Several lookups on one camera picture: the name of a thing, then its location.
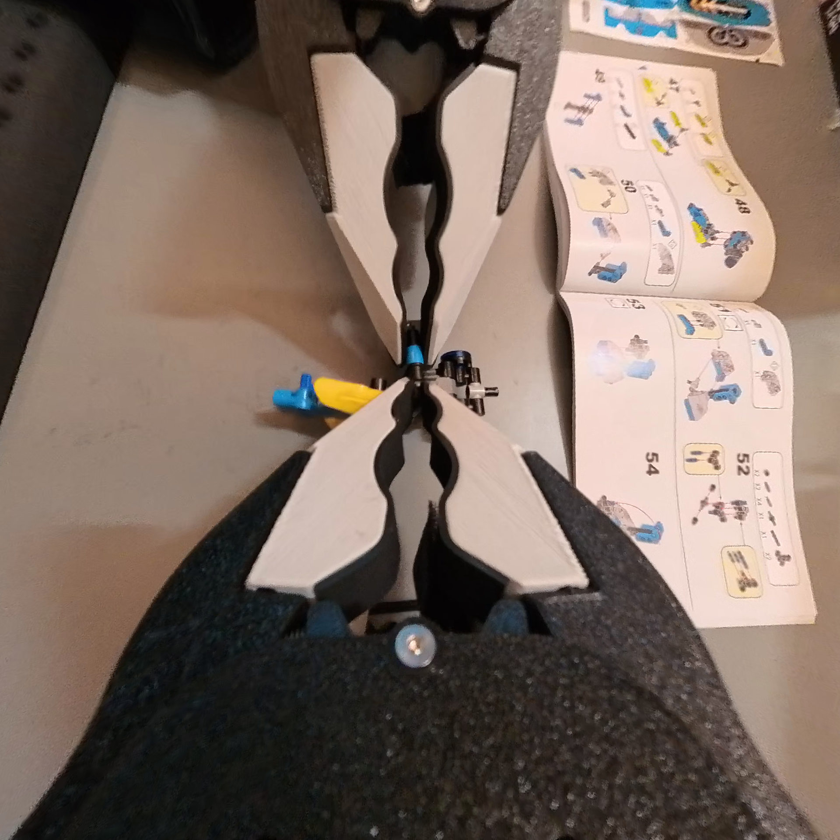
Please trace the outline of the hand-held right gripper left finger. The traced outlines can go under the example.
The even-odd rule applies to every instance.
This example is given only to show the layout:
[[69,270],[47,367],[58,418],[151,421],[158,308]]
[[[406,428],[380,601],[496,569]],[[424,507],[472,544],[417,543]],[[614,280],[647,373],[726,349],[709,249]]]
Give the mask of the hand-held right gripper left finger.
[[400,564],[391,485],[415,386],[397,381],[310,447],[247,578],[306,598],[381,598]]

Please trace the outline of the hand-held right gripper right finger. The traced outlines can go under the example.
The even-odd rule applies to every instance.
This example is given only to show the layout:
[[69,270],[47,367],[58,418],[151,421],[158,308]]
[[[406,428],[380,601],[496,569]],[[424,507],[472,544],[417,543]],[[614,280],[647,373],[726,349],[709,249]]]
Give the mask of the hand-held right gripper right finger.
[[424,594],[553,594],[587,574],[524,458],[485,418],[425,383],[418,390],[443,493]]

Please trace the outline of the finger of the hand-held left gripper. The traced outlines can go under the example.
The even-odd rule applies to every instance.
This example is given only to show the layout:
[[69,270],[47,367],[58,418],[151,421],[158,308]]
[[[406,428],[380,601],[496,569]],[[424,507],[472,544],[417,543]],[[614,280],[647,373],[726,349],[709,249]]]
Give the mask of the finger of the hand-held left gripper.
[[436,269],[427,352],[440,353],[501,225],[499,199],[517,73],[479,64],[444,91],[437,148],[444,166],[443,221],[433,236]]
[[397,242],[385,205],[397,140],[396,103],[353,53],[318,53],[310,65],[332,202],[325,217],[374,329],[391,357],[402,358]]

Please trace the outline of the blue yellow brick assembly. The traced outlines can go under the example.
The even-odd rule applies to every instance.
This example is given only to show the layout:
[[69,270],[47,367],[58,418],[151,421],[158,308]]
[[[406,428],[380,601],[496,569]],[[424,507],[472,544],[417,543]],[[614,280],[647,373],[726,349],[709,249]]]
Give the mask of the blue yellow brick assembly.
[[382,393],[382,388],[302,373],[297,387],[276,389],[271,403],[285,413],[343,418],[357,413]]

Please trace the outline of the black grey gear assembly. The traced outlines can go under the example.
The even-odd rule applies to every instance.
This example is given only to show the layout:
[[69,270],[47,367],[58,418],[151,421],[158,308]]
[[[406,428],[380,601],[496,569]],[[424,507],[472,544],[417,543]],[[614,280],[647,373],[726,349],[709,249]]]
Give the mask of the black grey gear assembly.
[[487,411],[486,403],[500,395],[499,388],[482,381],[480,368],[467,350],[449,350],[440,354],[423,373],[425,382],[438,385],[469,410],[480,417]]

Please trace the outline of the blue beam with black pins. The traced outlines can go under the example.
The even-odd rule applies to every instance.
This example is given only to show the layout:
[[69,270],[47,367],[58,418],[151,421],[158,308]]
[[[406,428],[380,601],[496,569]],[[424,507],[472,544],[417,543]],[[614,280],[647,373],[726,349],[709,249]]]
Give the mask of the blue beam with black pins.
[[420,321],[409,321],[404,330],[404,373],[412,382],[422,382],[427,370]]

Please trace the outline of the grey desk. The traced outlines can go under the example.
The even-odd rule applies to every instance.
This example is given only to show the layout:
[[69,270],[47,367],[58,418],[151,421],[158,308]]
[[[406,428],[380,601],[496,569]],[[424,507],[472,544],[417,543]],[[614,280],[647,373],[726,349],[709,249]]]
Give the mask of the grey desk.
[[[815,2],[777,4],[785,63],[716,70],[775,225],[761,305],[794,362],[794,479],[817,618],[705,632],[739,714],[838,838],[838,132]],[[121,652],[199,540],[322,426],[270,410],[302,371],[390,360],[270,106],[137,48],[114,88],[2,425],[2,838],[33,811]]]

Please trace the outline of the blue sticker sheet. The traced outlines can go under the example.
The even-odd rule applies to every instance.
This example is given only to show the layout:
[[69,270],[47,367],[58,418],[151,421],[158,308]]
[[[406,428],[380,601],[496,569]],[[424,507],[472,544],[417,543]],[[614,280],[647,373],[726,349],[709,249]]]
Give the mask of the blue sticker sheet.
[[782,67],[770,1],[569,1],[575,32]]

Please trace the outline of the open instruction booklet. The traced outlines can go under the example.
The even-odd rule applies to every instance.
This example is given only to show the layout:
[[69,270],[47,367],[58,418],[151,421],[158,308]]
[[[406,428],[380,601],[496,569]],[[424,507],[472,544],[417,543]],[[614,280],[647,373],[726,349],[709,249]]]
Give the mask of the open instruction booklet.
[[814,623],[774,228],[715,73],[563,50],[543,141],[575,485],[698,627]]

